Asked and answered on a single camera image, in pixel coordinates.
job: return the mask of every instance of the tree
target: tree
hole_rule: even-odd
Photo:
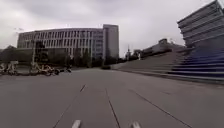
[[[106,57],[105,65],[116,64],[117,58]]]
[[[45,48],[43,42],[41,41],[36,42],[35,53],[36,53],[35,55],[36,62],[42,62],[42,63],[49,62],[48,50]]]
[[[10,61],[30,62],[31,55],[28,50],[22,51],[13,46],[8,46],[0,53],[0,60],[4,63],[9,63]]]
[[[88,49],[85,49],[85,52],[82,57],[83,66],[85,67],[91,67],[91,57],[88,51]]]
[[[102,57],[99,58],[92,58],[92,66],[93,67],[101,67],[103,63]]]
[[[74,64],[77,67],[82,66],[82,59],[81,59],[80,49],[78,49],[78,48],[75,49]]]

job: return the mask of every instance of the gray pavement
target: gray pavement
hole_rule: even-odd
[[[223,128],[222,86],[119,71],[1,76],[0,128]]]

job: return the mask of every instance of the bush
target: bush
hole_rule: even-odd
[[[101,69],[103,69],[103,70],[110,70],[111,66],[110,65],[104,65],[104,66],[101,67]]]

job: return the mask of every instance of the window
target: window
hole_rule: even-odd
[[[50,37],[51,37],[51,32],[48,33],[48,38],[50,38]]]
[[[66,46],[66,40],[64,40],[64,46]]]
[[[52,32],[51,38],[54,38],[54,32]]]
[[[69,46],[69,40],[67,40],[67,46]]]
[[[54,43],[53,40],[51,40],[51,47],[54,45],[53,43]]]
[[[72,46],[72,39],[70,39],[70,46]]]
[[[45,32],[45,33],[44,33],[44,39],[46,39],[46,38],[47,38],[47,33]]]
[[[76,42],[76,48],[78,48],[78,42]]]
[[[69,31],[69,37],[72,37],[72,32],[71,31]]]
[[[102,53],[97,53],[97,56],[102,56],[103,54]]]
[[[75,40],[73,40],[73,47],[75,47]]]
[[[85,31],[81,31],[81,37],[85,37]]]
[[[102,46],[102,44],[96,44],[96,46],[97,46],[97,47],[101,47],[101,46]]]

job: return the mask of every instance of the staircase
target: staircase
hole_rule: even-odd
[[[179,65],[185,56],[177,52],[167,52],[159,55],[149,56],[142,60],[130,61],[123,64],[118,70],[126,71],[148,71],[167,73],[173,65]]]
[[[224,46],[221,43],[199,45],[168,74],[224,78]]]

